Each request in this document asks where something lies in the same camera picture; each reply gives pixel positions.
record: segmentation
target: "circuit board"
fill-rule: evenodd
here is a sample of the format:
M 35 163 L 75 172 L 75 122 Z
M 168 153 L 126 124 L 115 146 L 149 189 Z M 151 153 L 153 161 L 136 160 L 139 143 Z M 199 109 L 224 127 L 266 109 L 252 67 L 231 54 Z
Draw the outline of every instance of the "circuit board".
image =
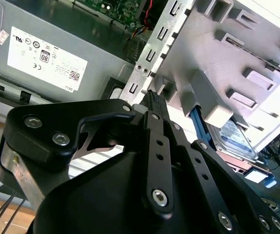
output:
M 141 0 L 79 0 L 89 8 L 124 24 L 131 29 L 141 26 L 136 14 Z

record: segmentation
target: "cable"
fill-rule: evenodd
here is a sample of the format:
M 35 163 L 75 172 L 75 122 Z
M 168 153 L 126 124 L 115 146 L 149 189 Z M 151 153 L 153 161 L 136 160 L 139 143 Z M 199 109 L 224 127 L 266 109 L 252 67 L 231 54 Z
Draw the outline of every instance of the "cable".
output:
M 11 216 L 11 218 L 9 219 L 7 225 L 5 226 L 5 228 L 3 229 L 1 234 L 5 234 L 5 232 L 8 230 L 10 224 L 12 223 L 15 215 L 17 214 L 17 212 L 20 210 L 21 206 L 23 205 L 23 203 L 25 202 L 25 199 L 23 199 L 23 201 L 20 203 L 20 205 L 17 207 L 17 209 L 14 211 L 13 215 Z
M 11 197 L 9 197 L 8 200 L 6 200 L 6 202 L 0 207 L 0 212 L 7 209 L 7 207 L 9 206 L 10 202 L 12 201 L 15 195 L 16 193 L 14 193 Z
M 148 26 L 149 28 L 151 28 L 151 26 L 148 24 L 147 20 L 149 18 L 149 11 L 151 10 L 152 8 L 152 4 L 153 4 L 153 0 L 150 0 L 150 5 L 149 5 L 149 8 L 146 10 L 146 13 L 145 13 L 145 18 L 144 18 L 144 24 L 146 26 Z
M 270 171 L 273 171 L 273 170 L 277 169 L 278 167 L 279 167 L 279 165 L 278 165 L 276 168 L 274 168 L 274 169 L 270 169 L 270 168 L 269 168 L 269 170 L 270 170 Z
M 127 41 L 129 41 L 130 39 L 134 38 L 137 35 L 140 35 L 141 33 L 144 33 L 146 30 L 148 29 L 147 26 L 141 26 L 139 28 L 137 28 L 133 34 L 131 35 L 131 37 L 127 38 Z

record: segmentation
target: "bolt hole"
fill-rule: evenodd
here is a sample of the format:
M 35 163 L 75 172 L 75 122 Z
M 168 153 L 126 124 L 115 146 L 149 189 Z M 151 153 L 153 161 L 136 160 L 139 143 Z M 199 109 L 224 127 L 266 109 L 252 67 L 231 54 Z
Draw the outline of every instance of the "bolt hole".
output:
M 208 176 L 206 175 L 206 174 L 202 174 L 202 177 L 204 178 L 204 179 L 206 179 L 206 180 L 208 180 Z
M 160 140 L 157 140 L 156 142 L 157 142 L 157 144 L 160 145 L 160 146 L 163 145 L 163 142 L 161 142 Z
M 163 157 L 161 154 L 156 154 L 156 157 L 157 157 L 159 160 L 164 160 L 164 157 Z

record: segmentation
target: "warning label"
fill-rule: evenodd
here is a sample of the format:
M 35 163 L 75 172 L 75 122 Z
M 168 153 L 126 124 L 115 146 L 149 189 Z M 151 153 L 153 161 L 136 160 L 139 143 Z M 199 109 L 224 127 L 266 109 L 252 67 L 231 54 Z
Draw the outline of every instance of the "warning label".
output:
M 11 28 L 8 65 L 68 92 L 78 90 L 88 62 L 18 28 Z

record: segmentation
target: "white plastic panel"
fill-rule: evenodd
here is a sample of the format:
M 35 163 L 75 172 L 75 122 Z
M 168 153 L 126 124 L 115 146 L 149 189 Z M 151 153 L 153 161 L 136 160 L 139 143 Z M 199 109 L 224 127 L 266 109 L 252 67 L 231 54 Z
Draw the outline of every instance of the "white plastic panel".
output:
M 245 119 L 255 127 L 262 127 L 263 131 L 251 127 L 245 132 L 257 151 L 262 150 L 280 133 L 280 86 Z
M 280 1 L 274 0 L 238 0 L 280 28 Z

